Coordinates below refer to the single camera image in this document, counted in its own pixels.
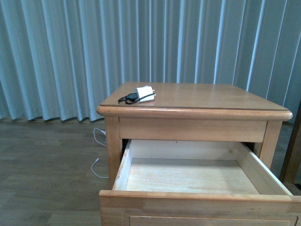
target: nightstand top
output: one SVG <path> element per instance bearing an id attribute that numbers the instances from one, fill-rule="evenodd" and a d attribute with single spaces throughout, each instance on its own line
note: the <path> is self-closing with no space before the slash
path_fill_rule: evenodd
<path id="1" fill-rule="evenodd" d="M 117 100 L 137 87 L 152 86 L 155 100 L 133 105 Z M 232 85 L 159 82 L 126 82 L 101 103 L 101 106 L 140 108 L 190 108 L 288 111 L 286 108 Z"/>

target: wooden drawer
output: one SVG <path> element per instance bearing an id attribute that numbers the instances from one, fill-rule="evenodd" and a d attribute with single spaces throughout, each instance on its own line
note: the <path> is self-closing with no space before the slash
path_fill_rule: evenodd
<path id="1" fill-rule="evenodd" d="M 239 142 L 131 140 L 99 195 L 103 226 L 294 226 L 301 216 L 301 197 Z"/>

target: wooden floor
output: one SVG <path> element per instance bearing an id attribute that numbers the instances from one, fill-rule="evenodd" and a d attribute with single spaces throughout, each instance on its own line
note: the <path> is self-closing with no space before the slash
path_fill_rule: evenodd
<path id="1" fill-rule="evenodd" d="M 94 141 L 104 122 L 0 121 L 0 226 L 99 226 L 106 148 Z M 292 125 L 282 127 L 272 172 L 279 176 Z"/>

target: black cable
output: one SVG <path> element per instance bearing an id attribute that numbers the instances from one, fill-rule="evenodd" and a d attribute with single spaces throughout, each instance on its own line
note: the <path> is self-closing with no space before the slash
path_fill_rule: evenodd
<path id="1" fill-rule="evenodd" d="M 151 94 L 146 95 L 146 96 L 144 96 L 142 98 L 138 98 L 138 95 L 136 93 L 130 93 L 129 95 L 120 98 L 118 100 L 118 103 L 124 101 L 127 105 L 132 105 L 132 104 L 135 104 L 138 101 L 140 101 L 140 100 L 142 100 L 142 99 L 144 99 L 146 97 L 153 96 L 153 95 L 155 95 L 155 94 L 151 93 Z"/>
<path id="2" fill-rule="evenodd" d="M 132 105 L 132 104 L 135 104 L 135 103 L 137 103 L 138 101 L 140 101 L 140 100 L 142 100 L 142 99 L 144 99 L 144 98 L 146 98 L 146 97 L 153 96 L 153 95 L 155 95 L 155 94 L 154 94 L 154 93 L 151 93 L 151 94 L 146 95 L 146 96 L 143 96 L 142 98 L 139 98 L 139 99 L 137 99 L 137 100 L 135 100 L 135 101 L 129 100 L 129 101 L 131 101 L 131 102 L 128 102 L 128 99 L 127 99 L 127 100 L 125 100 L 125 103 L 126 103 L 127 105 Z"/>

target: charging cable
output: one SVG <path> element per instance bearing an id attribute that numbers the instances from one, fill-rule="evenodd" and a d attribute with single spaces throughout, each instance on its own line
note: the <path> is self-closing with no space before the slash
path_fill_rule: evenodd
<path id="1" fill-rule="evenodd" d="M 107 145 L 105 145 L 105 144 L 99 142 L 99 141 L 96 139 L 96 136 L 95 136 L 95 130 L 101 131 L 101 132 L 103 133 L 104 136 L 105 136 L 105 131 L 103 131 L 103 130 L 101 130 L 101 129 L 98 129 L 98 128 L 94 128 L 94 130 L 93 130 L 93 135 L 94 135 L 94 140 L 95 140 L 97 143 L 99 143 L 100 145 L 102 145 L 102 146 L 104 146 L 104 147 L 107 147 Z"/>
<path id="2" fill-rule="evenodd" d="M 102 146 L 106 147 L 107 145 L 105 145 L 105 144 L 99 142 L 99 141 L 96 139 L 96 136 L 95 136 L 95 131 L 96 131 L 96 130 L 101 131 L 102 134 L 104 135 L 104 137 L 105 137 L 105 131 L 104 131 L 104 130 L 101 130 L 101 129 L 98 129 L 98 128 L 94 128 L 94 129 L 93 129 L 93 135 L 94 135 L 94 139 L 95 139 L 95 141 L 96 141 L 97 143 L 99 143 L 99 144 L 101 144 Z M 92 166 L 91 166 L 91 171 L 92 171 L 96 176 L 98 176 L 99 178 L 109 178 L 109 177 L 102 177 L 102 176 L 99 176 L 98 174 L 96 174 L 96 173 L 94 172 L 93 166 L 98 162 L 98 160 L 99 160 L 99 158 L 97 158 L 97 159 L 95 160 L 95 162 L 92 164 Z"/>
<path id="3" fill-rule="evenodd" d="M 127 105 L 132 105 L 132 104 L 135 104 L 135 103 L 141 101 L 142 99 L 144 99 L 146 97 L 150 97 L 150 96 L 153 96 L 153 95 L 155 95 L 155 94 L 151 93 L 149 95 L 143 96 L 142 98 L 138 98 L 138 94 L 130 93 L 129 95 L 120 98 L 118 100 L 118 103 L 124 101 Z"/>
<path id="4" fill-rule="evenodd" d="M 95 165 L 95 163 L 97 163 L 98 160 L 99 160 L 99 158 L 97 158 L 97 159 L 95 160 L 95 162 L 92 164 L 92 166 L 91 166 L 92 172 L 93 172 L 96 176 L 98 176 L 99 178 L 103 178 L 103 179 L 109 178 L 109 177 L 102 177 L 102 176 L 99 176 L 99 175 L 97 175 L 97 174 L 94 172 L 93 166 Z"/>

